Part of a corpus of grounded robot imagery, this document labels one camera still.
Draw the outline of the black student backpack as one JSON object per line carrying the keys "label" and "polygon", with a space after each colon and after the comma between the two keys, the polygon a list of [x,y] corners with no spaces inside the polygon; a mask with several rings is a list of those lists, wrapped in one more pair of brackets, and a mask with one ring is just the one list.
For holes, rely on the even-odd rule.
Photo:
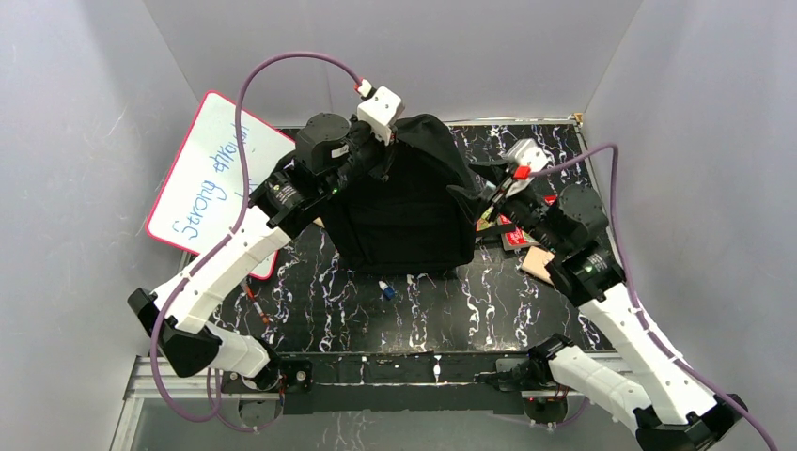
{"label": "black student backpack", "polygon": [[476,185],[450,129],[421,114],[396,124],[387,179],[364,176],[320,219],[341,259],[378,275],[444,272],[474,258],[476,225],[449,187]]}

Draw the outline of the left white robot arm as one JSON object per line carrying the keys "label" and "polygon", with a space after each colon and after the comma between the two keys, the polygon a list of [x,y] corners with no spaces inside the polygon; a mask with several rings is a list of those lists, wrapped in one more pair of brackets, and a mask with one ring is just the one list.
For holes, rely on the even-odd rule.
{"label": "left white robot arm", "polygon": [[290,244],[322,210],[366,176],[383,173],[397,134],[396,117],[317,114],[242,203],[219,243],[169,281],[134,291],[128,304],[175,373],[234,372],[259,391],[273,389],[282,363],[265,341],[216,327],[211,314],[266,257]]}

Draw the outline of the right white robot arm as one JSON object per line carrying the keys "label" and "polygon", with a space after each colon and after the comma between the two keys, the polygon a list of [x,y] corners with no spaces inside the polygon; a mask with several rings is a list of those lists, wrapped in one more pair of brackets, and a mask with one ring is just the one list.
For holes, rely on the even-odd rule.
{"label": "right white robot arm", "polygon": [[608,225],[598,193],[571,185],[549,203],[533,191],[527,165],[475,163],[473,170],[485,180],[483,190],[451,188],[465,214],[503,214],[551,251],[546,271],[555,289],[602,331],[630,369],[623,376],[554,334],[531,348],[523,363],[477,380],[510,390],[571,388],[622,423],[644,450],[707,450],[721,441],[740,420],[739,400],[722,398],[690,375],[631,297],[624,270],[598,240]]}

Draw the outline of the red treehouse book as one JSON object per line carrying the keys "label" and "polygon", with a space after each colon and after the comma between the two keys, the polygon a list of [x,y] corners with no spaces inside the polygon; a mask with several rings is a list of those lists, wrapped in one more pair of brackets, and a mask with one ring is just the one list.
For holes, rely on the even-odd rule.
{"label": "red treehouse book", "polygon": [[[546,195],[544,196],[544,200],[547,205],[551,205],[556,200],[556,194]],[[510,226],[510,220],[505,217],[504,215],[499,215],[497,218],[497,223],[501,226]],[[517,249],[524,249],[533,246],[539,246],[539,243],[535,241],[530,235],[526,232],[522,231],[517,226],[512,226],[509,232],[505,232],[501,234],[502,245],[505,251],[514,251]]]}

